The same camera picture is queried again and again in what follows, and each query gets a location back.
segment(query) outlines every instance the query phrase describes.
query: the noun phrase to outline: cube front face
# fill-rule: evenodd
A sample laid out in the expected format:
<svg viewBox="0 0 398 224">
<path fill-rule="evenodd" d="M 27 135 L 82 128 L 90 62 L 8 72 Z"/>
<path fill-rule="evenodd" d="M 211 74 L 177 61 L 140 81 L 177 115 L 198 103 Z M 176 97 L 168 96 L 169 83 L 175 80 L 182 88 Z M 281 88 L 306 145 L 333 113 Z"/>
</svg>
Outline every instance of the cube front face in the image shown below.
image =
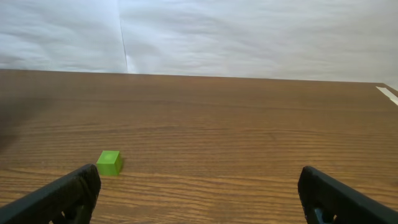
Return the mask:
<svg viewBox="0 0 398 224">
<path fill-rule="evenodd" d="M 101 175 L 119 175 L 121 167 L 119 151 L 103 151 L 97 161 L 97 169 Z"/>
</svg>

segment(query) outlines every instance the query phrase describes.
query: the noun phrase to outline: white sheet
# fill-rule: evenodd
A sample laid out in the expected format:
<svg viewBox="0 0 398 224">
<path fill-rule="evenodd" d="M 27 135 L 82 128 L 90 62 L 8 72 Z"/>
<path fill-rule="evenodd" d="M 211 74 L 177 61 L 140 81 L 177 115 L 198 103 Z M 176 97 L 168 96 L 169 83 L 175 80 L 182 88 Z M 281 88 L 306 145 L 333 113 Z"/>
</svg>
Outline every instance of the white sheet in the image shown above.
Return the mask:
<svg viewBox="0 0 398 224">
<path fill-rule="evenodd" d="M 397 0 L 3 0 L 0 68 L 398 89 L 397 21 Z"/>
<path fill-rule="evenodd" d="M 117 0 L 0 1 L 0 68 L 126 72 Z"/>
<path fill-rule="evenodd" d="M 396 0 L 120 0 L 131 73 L 385 82 Z"/>
</svg>

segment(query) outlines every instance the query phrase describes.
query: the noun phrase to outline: cube top face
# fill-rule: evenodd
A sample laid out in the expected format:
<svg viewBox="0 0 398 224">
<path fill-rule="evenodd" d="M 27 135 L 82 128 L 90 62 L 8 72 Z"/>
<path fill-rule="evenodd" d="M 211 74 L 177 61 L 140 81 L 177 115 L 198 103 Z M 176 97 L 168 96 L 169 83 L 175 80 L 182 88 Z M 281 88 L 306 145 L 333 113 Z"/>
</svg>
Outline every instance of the cube top face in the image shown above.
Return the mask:
<svg viewBox="0 0 398 224">
<path fill-rule="evenodd" d="M 103 151 L 97 164 L 114 164 L 119 156 L 119 151 Z"/>
</svg>

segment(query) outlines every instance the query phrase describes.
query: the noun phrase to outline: wood grain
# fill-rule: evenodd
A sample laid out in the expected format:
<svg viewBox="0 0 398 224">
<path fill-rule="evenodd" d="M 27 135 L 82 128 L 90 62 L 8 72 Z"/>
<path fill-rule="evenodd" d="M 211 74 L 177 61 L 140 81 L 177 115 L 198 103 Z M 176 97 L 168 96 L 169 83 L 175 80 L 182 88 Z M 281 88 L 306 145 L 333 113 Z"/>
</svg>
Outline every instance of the wood grain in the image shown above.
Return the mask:
<svg viewBox="0 0 398 224">
<path fill-rule="evenodd" d="M 305 223 L 305 165 L 398 210 L 398 106 L 376 86 L 1 70 L 0 205 L 119 150 L 92 223 Z"/>
</svg>

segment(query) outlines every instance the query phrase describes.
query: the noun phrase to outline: green block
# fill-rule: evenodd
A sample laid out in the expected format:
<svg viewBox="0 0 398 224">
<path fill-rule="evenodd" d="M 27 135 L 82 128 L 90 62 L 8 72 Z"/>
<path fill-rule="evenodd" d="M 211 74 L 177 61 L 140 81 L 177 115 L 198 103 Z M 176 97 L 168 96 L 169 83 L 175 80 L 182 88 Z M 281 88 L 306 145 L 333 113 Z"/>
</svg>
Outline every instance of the green block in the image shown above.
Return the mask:
<svg viewBox="0 0 398 224">
<path fill-rule="evenodd" d="M 122 159 L 119 151 L 102 151 L 97 161 L 97 169 L 101 175 L 119 175 Z"/>
</svg>

